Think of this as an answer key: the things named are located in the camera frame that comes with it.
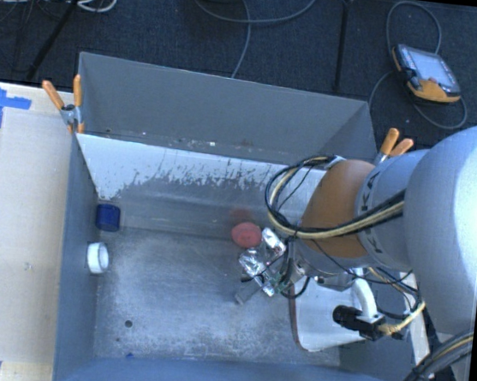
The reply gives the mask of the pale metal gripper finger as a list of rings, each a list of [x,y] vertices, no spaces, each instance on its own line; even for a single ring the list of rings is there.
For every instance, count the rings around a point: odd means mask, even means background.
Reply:
[[[270,228],[262,229],[262,245],[265,251],[271,255],[282,256],[287,250],[287,246]]]
[[[242,274],[235,299],[239,305],[243,305],[262,289],[265,261],[258,249],[249,248],[240,255],[238,263],[242,267]]]

